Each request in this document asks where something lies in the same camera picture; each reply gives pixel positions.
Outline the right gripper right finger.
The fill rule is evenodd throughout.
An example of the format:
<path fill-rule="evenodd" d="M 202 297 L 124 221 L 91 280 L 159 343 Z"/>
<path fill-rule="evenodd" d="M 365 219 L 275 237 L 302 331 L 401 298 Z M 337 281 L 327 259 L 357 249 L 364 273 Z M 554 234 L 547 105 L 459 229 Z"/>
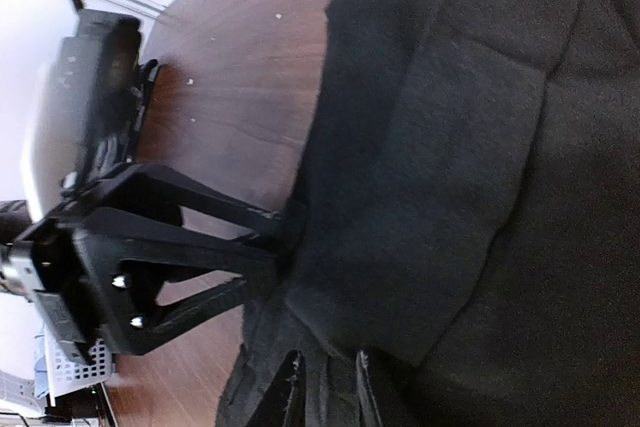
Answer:
<path fill-rule="evenodd" d="M 379 359 L 368 350 L 356 356 L 357 394 L 361 425 L 384 427 L 393 425 L 393 412 L 388 403 L 389 377 Z"/>

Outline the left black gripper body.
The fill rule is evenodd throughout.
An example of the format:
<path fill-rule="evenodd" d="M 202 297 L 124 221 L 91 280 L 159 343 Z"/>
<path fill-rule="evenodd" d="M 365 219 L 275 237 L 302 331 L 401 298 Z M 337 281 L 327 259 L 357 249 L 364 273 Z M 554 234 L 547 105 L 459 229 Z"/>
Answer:
<path fill-rule="evenodd" d="M 71 235 L 54 220 L 1 242 L 1 291 L 32 303 L 72 362 L 91 362 L 100 314 Z"/>

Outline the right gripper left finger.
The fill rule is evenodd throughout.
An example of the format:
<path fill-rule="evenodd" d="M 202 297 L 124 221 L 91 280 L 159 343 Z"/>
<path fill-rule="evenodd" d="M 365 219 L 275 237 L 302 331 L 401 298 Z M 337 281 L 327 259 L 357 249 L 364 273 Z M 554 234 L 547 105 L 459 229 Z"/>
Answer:
<path fill-rule="evenodd" d="M 305 426 L 306 363 L 300 351 L 292 350 L 254 411 L 257 427 Z"/>

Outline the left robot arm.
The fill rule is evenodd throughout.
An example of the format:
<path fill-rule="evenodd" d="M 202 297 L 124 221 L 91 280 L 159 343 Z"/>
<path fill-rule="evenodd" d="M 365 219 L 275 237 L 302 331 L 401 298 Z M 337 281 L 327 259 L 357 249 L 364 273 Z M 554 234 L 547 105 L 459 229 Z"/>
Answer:
<path fill-rule="evenodd" d="M 44 80 L 25 201 L 1 206 L 1 289 L 32 302 L 66 357 L 141 356 L 277 284 L 306 220 L 134 161 L 159 72 L 139 21 L 79 14 Z"/>

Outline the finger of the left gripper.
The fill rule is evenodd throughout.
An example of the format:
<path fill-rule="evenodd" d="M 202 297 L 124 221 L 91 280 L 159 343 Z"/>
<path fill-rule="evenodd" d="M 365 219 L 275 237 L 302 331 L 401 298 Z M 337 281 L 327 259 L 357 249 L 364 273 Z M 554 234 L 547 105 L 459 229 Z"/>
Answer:
<path fill-rule="evenodd" d="M 156 206 L 167 203 L 248 228 L 259 236 L 293 246 L 300 239 L 300 204 L 289 202 L 281 213 L 265 210 L 218 192 L 164 165 L 121 163 L 83 187 L 65 189 L 67 201 L 102 204 L 109 198 Z"/>
<path fill-rule="evenodd" d="M 114 208 L 73 230 L 98 331 L 116 353 L 145 355 L 269 293 L 274 254 Z"/>

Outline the black long sleeve shirt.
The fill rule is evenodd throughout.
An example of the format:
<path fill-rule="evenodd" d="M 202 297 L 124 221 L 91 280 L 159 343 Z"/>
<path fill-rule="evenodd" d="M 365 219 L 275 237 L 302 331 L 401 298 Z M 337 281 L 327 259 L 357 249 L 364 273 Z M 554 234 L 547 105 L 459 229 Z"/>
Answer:
<path fill-rule="evenodd" d="M 379 351 L 421 426 L 639 422 L 639 0 L 331 0 L 283 285 L 218 407 L 290 350 L 306 421 L 361 422 Z"/>

